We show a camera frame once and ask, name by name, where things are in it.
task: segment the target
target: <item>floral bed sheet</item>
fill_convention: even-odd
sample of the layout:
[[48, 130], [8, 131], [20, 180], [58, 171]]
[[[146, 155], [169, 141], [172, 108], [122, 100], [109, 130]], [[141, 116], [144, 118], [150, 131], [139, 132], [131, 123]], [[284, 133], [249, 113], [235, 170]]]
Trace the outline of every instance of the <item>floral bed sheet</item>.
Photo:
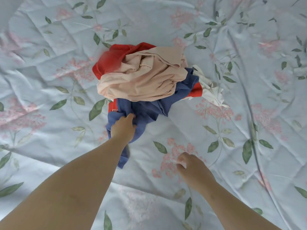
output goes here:
[[0, 219], [107, 140], [91, 68], [114, 43], [147, 42], [184, 47], [230, 108], [182, 100], [148, 124], [92, 229], [223, 229], [178, 175], [184, 151], [281, 229], [307, 229], [307, 0], [294, 1], [25, 0], [0, 33]]

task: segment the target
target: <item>clothing pile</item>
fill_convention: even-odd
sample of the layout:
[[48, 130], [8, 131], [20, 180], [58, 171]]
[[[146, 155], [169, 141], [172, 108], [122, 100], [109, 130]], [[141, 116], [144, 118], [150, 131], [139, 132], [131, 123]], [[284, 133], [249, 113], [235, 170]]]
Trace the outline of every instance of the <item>clothing pile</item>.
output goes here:
[[[158, 115], [168, 116], [171, 105], [182, 99], [202, 96], [217, 106], [223, 104], [223, 89], [207, 79], [201, 69], [188, 63], [181, 47], [159, 47], [148, 43], [114, 44], [99, 58], [93, 72], [98, 78], [98, 93], [112, 100], [106, 129], [111, 138], [111, 126], [122, 116], [135, 115], [137, 125], [130, 143], [145, 131], [146, 124]], [[127, 148], [121, 154], [118, 167], [128, 161]]]

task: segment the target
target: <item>blue fabric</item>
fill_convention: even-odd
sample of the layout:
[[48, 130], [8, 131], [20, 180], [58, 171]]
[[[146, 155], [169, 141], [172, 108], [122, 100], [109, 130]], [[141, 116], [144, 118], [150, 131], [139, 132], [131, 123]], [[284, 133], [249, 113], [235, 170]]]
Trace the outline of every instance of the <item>blue fabric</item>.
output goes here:
[[[175, 93], [169, 97], [152, 102], [131, 102], [126, 99], [118, 98], [118, 112], [111, 111], [108, 114], [109, 123], [106, 125], [106, 130], [109, 138], [111, 138], [111, 126], [122, 116], [127, 116], [130, 113], [135, 114], [133, 124], [136, 124], [137, 128], [133, 139], [129, 143], [136, 141], [145, 131], [146, 124], [156, 121], [159, 114], [168, 116], [171, 105], [185, 98], [198, 82], [198, 76], [193, 75], [193, 69], [186, 68], [186, 70], [188, 71], [186, 79], [176, 84]], [[124, 148], [117, 166], [122, 169], [127, 161], [127, 149]]]

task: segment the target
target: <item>peach fabric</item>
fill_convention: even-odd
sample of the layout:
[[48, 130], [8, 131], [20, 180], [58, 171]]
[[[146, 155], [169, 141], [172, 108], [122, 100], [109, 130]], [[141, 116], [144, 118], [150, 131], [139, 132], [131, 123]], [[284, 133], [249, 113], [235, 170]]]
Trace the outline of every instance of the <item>peach fabric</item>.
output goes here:
[[181, 47], [154, 47], [125, 56], [118, 70], [104, 74], [98, 93], [109, 99], [155, 101], [171, 96], [187, 76]]

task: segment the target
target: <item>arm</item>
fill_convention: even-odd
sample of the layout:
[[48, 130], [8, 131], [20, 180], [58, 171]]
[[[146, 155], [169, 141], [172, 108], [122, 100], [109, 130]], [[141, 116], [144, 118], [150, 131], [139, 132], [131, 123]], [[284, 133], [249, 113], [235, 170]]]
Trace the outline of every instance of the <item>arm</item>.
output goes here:
[[121, 152], [134, 136], [133, 117], [122, 117], [112, 126], [111, 139], [40, 184], [0, 222], [0, 229], [90, 229]]
[[280, 230], [218, 184], [210, 170], [195, 155], [184, 152], [178, 157], [178, 162], [186, 163], [186, 169], [177, 164], [179, 173], [188, 185], [206, 199], [225, 230]]

